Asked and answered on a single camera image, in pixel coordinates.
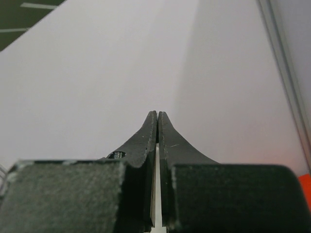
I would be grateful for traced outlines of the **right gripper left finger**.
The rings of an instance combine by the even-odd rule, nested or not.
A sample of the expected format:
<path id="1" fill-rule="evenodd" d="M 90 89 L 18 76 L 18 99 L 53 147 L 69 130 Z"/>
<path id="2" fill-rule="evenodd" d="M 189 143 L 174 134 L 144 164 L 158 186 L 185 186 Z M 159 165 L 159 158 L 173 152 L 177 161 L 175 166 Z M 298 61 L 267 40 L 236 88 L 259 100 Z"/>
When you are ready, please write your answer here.
<path id="1" fill-rule="evenodd" d="M 155 225 L 157 113 L 107 157 L 20 160 L 0 188 L 3 233 L 148 233 Z"/>

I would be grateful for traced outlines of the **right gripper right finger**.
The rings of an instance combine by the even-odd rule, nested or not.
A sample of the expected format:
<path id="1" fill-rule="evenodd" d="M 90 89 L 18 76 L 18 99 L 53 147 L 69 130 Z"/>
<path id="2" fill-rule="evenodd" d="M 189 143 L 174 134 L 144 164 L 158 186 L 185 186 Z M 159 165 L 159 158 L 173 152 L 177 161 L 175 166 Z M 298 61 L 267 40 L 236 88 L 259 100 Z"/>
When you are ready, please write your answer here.
<path id="1" fill-rule="evenodd" d="M 221 164 L 160 112 L 162 224 L 169 233 L 308 233 L 311 213 L 286 166 Z"/>

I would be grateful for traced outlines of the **white printed t shirt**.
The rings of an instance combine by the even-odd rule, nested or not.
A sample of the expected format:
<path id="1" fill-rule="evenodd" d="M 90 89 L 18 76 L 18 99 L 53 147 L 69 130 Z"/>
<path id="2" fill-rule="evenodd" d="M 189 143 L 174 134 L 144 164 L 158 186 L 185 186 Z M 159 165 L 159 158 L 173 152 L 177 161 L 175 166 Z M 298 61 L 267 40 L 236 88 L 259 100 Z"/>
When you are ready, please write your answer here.
<path id="1" fill-rule="evenodd" d="M 156 145 L 155 155 L 155 227 L 151 232 L 166 233 L 166 227 L 162 226 L 159 144 Z"/>

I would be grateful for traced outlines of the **folded orange t shirt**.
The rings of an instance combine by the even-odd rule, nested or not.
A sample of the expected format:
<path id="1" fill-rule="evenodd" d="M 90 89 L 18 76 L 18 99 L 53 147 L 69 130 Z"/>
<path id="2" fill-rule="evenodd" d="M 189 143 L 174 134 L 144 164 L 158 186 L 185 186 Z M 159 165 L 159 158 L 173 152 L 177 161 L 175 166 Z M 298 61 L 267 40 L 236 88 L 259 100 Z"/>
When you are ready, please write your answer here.
<path id="1" fill-rule="evenodd" d="M 298 177 L 301 184 L 307 205 L 309 210 L 311 210 L 311 175 L 305 174 Z"/>

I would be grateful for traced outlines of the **right aluminium frame post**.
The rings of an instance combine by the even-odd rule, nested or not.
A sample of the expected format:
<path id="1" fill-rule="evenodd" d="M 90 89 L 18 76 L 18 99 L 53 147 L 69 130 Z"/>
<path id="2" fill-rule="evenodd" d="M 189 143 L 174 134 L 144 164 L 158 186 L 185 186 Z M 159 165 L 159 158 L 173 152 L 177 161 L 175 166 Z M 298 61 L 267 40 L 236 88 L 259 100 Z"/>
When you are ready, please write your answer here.
<path id="1" fill-rule="evenodd" d="M 282 26 L 278 4 L 274 0 L 259 0 L 257 3 L 281 75 L 304 154 L 307 159 L 310 159 L 311 127 L 309 125 L 304 101 L 301 96 L 293 60 L 290 55 L 285 30 Z"/>

